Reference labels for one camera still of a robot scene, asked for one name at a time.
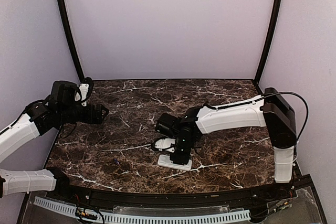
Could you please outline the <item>white remote control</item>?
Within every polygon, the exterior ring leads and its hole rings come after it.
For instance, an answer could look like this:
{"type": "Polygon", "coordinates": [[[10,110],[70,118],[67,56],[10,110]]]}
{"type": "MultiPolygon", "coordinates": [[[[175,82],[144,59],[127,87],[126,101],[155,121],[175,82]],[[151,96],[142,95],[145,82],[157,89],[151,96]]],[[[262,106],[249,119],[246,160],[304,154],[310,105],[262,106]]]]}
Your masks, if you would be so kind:
{"type": "Polygon", "coordinates": [[[189,171],[192,168],[192,160],[190,159],[186,165],[174,164],[168,155],[160,155],[157,164],[161,167],[189,171]]]}

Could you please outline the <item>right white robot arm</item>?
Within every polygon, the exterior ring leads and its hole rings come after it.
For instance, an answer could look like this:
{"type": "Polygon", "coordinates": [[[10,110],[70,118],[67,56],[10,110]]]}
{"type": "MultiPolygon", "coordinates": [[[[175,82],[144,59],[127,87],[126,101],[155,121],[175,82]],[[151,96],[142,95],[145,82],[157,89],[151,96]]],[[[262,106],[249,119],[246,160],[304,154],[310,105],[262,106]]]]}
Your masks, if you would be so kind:
{"type": "Polygon", "coordinates": [[[266,127],[274,149],[275,183],[268,188],[273,200],[280,199],[288,191],[295,161],[298,137],[293,108],[283,98],[282,92],[267,88],[264,94],[251,99],[224,105],[204,104],[189,108],[182,117],[163,113],[155,126],[162,134],[152,145],[161,154],[157,164],[161,167],[191,170],[191,150],[205,134],[242,127],[266,127]]]}

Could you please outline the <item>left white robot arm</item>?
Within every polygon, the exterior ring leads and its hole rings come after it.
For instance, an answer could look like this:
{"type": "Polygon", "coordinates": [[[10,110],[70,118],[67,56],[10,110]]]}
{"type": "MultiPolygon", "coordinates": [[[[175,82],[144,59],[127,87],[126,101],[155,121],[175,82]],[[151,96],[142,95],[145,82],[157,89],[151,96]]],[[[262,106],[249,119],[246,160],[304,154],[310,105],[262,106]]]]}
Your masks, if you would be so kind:
{"type": "MultiPolygon", "coordinates": [[[[101,104],[87,101],[93,91],[93,80],[86,77],[80,85],[55,81],[49,96],[27,105],[19,117],[1,131],[1,161],[31,140],[65,124],[101,124],[109,111],[101,104]]],[[[1,169],[1,196],[33,191],[54,191],[63,201],[74,197],[69,178],[58,168],[34,171],[1,169]]]]}

